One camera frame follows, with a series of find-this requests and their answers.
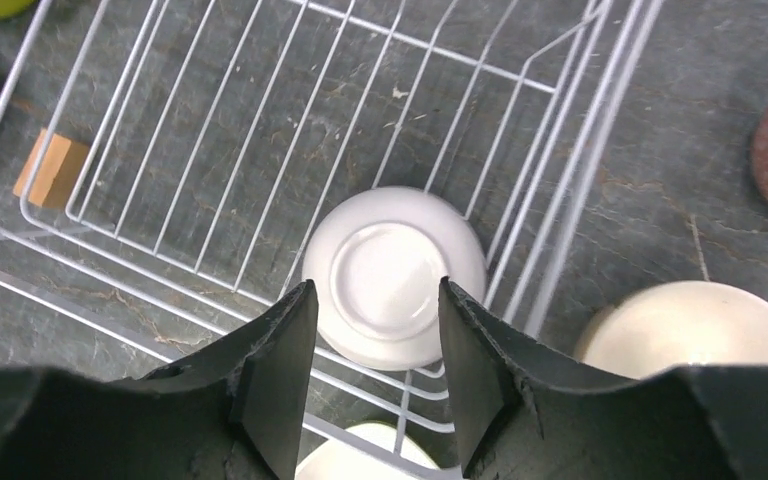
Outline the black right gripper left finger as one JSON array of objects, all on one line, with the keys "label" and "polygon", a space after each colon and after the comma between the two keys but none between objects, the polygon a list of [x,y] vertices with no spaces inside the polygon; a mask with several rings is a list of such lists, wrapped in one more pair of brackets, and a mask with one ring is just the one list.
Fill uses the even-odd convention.
[{"label": "black right gripper left finger", "polygon": [[0,479],[291,479],[317,333],[305,281],[141,378],[0,368]]}]

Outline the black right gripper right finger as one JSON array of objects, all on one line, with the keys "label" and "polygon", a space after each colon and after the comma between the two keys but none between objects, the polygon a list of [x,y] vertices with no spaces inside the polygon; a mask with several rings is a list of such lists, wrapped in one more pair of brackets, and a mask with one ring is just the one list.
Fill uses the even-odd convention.
[{"label": "black right gripper right finger", "polygon": [[578,362],[439,284],[466,479],[768,479],[768,366],[631,380]]}]

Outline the green square plastic bowl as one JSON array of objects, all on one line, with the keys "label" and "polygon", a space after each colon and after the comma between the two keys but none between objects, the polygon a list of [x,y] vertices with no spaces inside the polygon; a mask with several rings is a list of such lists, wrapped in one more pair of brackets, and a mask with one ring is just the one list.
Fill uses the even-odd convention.
[{"label": "green square plastic bowl", "polygon": [[450,479],[402,426],[366,422],[347,429],[311,415],[304,428],[324,437],[296,468],[297,479]]}]

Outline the tan ceramic floral bowl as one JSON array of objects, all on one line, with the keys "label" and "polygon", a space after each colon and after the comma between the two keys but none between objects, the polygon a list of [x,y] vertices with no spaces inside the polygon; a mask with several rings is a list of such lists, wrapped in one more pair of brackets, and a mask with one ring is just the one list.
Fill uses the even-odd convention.
[{"label": "tan ceramic floral bowl", "polygon": [[678,365],[768,364],[768,301],[717,282],[656,285],[596,314],[574,355],[632,379]]}]

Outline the white round bowl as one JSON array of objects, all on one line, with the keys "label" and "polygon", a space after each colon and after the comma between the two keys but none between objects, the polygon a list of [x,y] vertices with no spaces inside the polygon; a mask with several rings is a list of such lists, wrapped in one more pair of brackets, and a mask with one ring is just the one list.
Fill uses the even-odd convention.
[{"label": "white round bowl", "polygon": [[441,279],[481,299],[487,264],[477,234],[452,205],[388,186],[325,216],[305,250],[302,277],[315,284],[318,332],[330,347],[359,365],[399,371],[442,357]]}]

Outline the yellow green round bowl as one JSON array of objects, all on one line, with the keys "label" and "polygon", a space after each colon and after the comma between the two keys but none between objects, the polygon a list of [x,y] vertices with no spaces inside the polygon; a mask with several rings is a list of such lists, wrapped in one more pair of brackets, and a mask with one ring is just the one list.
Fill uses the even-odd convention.
[{"label": "yellow green round bowl", "polygon": [[36,0],[0,0],[0,20],[15,17],[35,3]]}]

